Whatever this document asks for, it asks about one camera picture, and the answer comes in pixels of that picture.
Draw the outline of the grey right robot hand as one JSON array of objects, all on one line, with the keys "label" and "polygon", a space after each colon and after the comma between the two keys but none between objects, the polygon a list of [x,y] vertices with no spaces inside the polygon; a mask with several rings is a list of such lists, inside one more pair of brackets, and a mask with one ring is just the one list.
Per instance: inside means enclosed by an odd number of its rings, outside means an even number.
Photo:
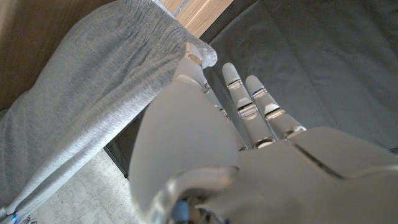
[{"label": "grey right robot hand", "polygon": [[38,224],[38,221],[34,220],[30,215],[22,218],[13,213],[5,216],[5,218],[1,220],[1,224]]}]

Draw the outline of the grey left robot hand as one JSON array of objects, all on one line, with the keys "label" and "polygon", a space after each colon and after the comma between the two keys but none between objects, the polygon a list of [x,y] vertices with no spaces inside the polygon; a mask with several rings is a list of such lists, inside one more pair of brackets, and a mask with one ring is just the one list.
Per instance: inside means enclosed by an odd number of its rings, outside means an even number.
[{"label": "grey left robot hand", "polygon": [[146,223],[396,223],[397,156],[337,129],[307,129],[262,83],[222,72],[243,141],[187,43],[143,117],[129,168]]}]

